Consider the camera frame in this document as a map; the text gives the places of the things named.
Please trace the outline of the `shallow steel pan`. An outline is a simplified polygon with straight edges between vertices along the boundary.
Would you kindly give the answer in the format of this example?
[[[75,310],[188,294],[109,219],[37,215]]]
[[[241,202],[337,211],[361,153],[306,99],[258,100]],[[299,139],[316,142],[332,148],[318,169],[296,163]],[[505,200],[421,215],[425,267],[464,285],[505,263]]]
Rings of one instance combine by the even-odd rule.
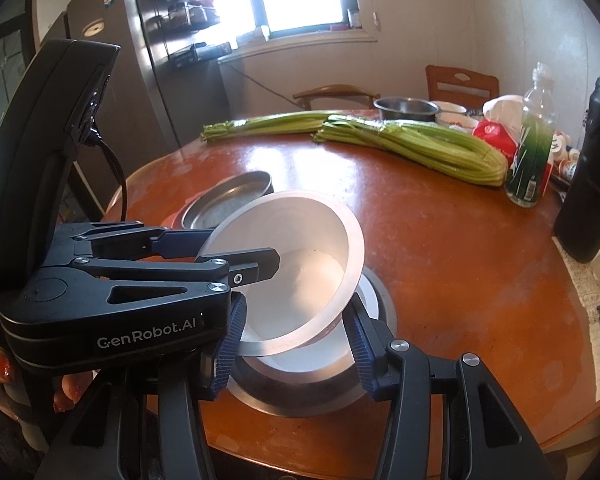
[[[214,229],[236,210],[274,191],[266,171],[229,177],[191,198],[176,215],[174,226],[184,230]]]

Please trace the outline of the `pink plastic bowl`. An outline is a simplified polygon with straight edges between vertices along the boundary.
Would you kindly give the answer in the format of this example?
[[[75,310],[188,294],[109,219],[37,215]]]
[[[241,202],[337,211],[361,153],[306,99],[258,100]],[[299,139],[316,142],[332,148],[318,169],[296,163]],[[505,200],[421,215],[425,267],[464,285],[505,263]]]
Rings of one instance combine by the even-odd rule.
[[[169,229],[182,230],[185,229],[183,224],[184,210],[180,210],[178,212],[174,212],[174,214],[170,214],[169,217],[166,217],[163,222],[160,223],[160,226],[165,226]]]

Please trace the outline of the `red paper bowl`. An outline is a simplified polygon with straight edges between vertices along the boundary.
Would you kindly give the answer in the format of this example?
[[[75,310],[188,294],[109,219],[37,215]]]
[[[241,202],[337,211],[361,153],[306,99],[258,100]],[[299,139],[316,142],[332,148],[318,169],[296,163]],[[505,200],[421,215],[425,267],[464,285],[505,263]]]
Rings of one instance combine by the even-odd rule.
[[[366,266],[356,292],[370,318],[378,320],[384,315],[384,307],[380,305],[378,292],[374,289],[371,278],[377,278]],[[287,312],[273,312],[264,315],[263,321],[257,321],[252,329],[261,339],[273,338],[282,330],[291,330]],[[294,348],[274,356],[258,356],[242,358],[246,364],[263,376],[290,384],[309,384],[335,377],[353,365],[346,331],[341,321],[322,339]]]
[[[272,278],[231,281],[246,296],[247,321],[238,354],[262,358],[326,336],[340,321],[363,273],[365,240],[347,205],[297,191],[257,198],[231,214],[202,245],[201,255],[273,248]]]

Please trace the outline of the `large steel bowl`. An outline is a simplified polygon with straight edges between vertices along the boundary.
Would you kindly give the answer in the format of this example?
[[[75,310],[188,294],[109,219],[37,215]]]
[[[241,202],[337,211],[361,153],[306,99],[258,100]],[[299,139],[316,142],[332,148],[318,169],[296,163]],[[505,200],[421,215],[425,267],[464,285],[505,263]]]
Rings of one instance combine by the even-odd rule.
[[[290,384],[263,376],[238,358],[234,362],[227,388],[250,408],[274,416],[294,418],[338,411],[365,396],[358,381],[354,359],[352,366],[335,377],[309,384]]]

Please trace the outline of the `grey refrigerator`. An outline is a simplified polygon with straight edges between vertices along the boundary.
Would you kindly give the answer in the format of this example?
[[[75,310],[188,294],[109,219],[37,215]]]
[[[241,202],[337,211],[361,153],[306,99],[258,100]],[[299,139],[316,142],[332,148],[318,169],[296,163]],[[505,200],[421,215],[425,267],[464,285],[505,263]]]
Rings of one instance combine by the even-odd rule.
[[[173,40],[162,0],[70,0],[71,39],[120,51],[96,125],[126,174],[193,142],[230,118],[220,66],[199,58],[192,37]]]

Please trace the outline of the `celery bunch rear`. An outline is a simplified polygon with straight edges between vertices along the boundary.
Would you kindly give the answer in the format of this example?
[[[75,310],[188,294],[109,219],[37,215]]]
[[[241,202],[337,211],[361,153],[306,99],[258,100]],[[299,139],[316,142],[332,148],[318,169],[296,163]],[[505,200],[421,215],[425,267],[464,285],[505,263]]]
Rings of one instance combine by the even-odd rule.
[[[333,114],[335,114],[334,110],[302,110],[302,112],[217,122],[204,126],[200,140],[209,143],[243,138],[244,136],[314,133]]]

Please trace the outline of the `celery bunch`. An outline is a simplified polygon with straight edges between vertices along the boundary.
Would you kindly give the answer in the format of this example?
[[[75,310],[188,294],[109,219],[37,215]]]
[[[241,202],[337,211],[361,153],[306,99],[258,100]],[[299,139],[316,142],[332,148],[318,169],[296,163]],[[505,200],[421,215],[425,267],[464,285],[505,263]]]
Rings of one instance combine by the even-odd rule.
[[[379,148],[457,180],[491,188],[504,183],[508,170],[506,157],[486,141],[435,122],[332,115],[313,140]]]
[[[333,114],[335,114],[334,110],[302,110],[302,112],[217,122],[204,126],[200,140],[209,143],[243,138],[244,136],[314,133]]]

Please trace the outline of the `paper sheet on table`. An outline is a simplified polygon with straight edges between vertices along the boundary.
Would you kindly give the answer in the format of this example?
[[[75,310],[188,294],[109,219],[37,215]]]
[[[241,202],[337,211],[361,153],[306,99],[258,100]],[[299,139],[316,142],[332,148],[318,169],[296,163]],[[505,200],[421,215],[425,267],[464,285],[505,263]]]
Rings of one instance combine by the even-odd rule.
[[[595,380],[595,400],[600,400],[600,317],[596,307],[600,305],[600,251],[589,263],[580,263],[568,255],[556,237],[552,237],[562,261],[569,273],[581,307],[588,322],[588,341],[592,352]]]

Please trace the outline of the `curved wooden chair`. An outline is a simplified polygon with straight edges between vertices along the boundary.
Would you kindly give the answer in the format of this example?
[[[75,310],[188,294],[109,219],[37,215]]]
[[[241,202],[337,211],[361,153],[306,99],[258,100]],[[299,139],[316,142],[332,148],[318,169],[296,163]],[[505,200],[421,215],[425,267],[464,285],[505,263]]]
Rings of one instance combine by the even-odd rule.
[[[304,110],[312,110],[312,102],[320,99],[346,100],[364,102],[369,110],[374,108],[374,103],[381,97],[378,92],[365,90],[353,84],[326,84],[295,93],[292,98]]]

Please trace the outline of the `steel pot far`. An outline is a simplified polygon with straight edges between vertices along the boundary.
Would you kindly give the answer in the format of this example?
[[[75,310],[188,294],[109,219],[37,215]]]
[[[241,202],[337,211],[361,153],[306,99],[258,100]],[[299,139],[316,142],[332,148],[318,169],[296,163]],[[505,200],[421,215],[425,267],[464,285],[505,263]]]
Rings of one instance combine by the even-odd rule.
[[[388,96],[374,101],[374,107],[379,110],[380,118],[383,120],[409,119],[416,122],[434,122],[440,107],[433,102]]]

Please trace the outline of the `celery bunch front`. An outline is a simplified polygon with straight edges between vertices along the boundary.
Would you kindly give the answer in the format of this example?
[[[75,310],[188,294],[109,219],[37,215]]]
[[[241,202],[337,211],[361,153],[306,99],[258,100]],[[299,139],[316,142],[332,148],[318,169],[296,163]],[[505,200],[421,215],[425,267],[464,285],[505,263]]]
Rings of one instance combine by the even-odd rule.
[[[313,140],[379,148],[457,180],[491,188],[504,183],[508,170],[506,157],[486,141],[435,122],[332,115]]]

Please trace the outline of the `black thermos flask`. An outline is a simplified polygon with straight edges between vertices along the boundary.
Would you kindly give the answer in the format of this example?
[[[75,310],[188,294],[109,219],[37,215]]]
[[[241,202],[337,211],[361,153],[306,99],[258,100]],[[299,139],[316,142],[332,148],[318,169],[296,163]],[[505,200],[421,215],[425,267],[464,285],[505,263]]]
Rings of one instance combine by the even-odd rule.
[[[588,102],[582,150],[554,234],[577,262],[591,262],[600,250],[600,76]]]

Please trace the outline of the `white ceramic bowl far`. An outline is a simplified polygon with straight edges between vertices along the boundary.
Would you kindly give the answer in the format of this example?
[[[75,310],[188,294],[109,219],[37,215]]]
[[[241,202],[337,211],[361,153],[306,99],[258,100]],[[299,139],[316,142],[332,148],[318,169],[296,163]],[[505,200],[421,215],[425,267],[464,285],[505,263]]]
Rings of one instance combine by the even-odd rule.
[[[434,101],[439,107],[439,113],[436,116],[436,122],[444,126],[457,126],[472,130],[478,125],[478,122],[468,116],[467,108],[460,104],[446,101]]]

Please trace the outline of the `clear bottle green liquid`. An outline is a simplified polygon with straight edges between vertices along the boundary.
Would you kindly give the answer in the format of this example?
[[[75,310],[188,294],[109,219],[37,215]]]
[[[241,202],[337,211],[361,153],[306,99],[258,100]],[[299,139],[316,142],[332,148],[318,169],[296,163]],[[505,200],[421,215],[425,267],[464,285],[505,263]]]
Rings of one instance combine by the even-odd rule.
[[[520,142],[504,183],[508,198],[524,208],[533,207],[543,189],[557,120],[554,88],[552,69],[537,62],[532,88],[522,100]]]

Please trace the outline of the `red tissue pack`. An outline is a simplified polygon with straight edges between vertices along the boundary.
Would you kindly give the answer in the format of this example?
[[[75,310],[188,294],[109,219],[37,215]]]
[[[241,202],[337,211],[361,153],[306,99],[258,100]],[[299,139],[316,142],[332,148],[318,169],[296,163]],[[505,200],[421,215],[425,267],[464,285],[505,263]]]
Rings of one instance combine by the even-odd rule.
[[[504,126],[498,122],[490,122],[490,120],[483,119],[472,130],[472,135],[490,144],[492,148],[502,153],[509,165],[513,163],[517,151],[517,143],[509,135]]]

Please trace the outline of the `wooden chair with slat back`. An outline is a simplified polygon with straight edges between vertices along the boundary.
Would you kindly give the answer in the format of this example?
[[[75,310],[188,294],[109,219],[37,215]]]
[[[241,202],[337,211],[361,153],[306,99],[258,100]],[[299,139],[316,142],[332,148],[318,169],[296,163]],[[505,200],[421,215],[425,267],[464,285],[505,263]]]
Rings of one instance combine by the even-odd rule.
[[[437,65],[427,65],[425,74],[430,101],[451,102],[478,110],[500,95],[500,83],[495,76]]]

